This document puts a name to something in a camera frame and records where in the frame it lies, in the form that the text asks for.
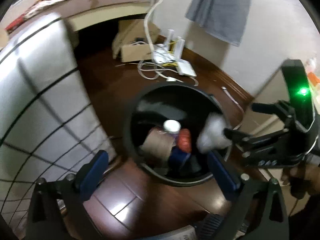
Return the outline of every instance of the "green light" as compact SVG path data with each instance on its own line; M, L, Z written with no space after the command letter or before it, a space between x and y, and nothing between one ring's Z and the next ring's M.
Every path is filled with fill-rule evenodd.
M300 90L298 92L299 95L303 95L303 96L307 95L308 93L309 93L308 88L300 88Z

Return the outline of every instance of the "white grid-patterned fabric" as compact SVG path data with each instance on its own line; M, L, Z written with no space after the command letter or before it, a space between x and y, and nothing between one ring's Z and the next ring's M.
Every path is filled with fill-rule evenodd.
M15 231L34 184L76 173L98 150L115 156L84 89L63 21L40 18L0 53L0 208Z

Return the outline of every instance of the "person's hand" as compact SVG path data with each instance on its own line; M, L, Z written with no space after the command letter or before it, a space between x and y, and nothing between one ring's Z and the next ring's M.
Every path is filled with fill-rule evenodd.
M290 178L300 178L308 182L309 195L315 195L320 193L320 168L306 164L304 167L298 166L291 169L283 169L281 179L284 183L289 183Z

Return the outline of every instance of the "screw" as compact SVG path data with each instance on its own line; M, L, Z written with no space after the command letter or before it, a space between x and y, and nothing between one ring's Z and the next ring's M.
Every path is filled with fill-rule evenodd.
M250 179L250 176L248 174L246 174L246 173L242 173L241 174L241 179L244 180L244 181L247 181L247 180Z
M39 178L37 179L36 183L41 185L41 184L44 184L46 181L45 181L45 178Z
M242 157L244 157L244 158L247 158L247 157L249 157L250 156L250 152L244 152L243 154L242 154Z
M277 185L278 184L278 180L276 178L272 178L270 179L272 184Z
M72 181L72 180L74 180L75 179L75 175L73 174L73 173L70 173L70 174L68 174L67 176L66 176L66 179L67 179L67 181Z

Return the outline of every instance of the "gray curtain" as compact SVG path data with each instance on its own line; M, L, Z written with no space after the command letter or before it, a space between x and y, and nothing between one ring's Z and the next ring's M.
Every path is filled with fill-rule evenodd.
M192 0L186 17L210 35L239 47L251 0Z

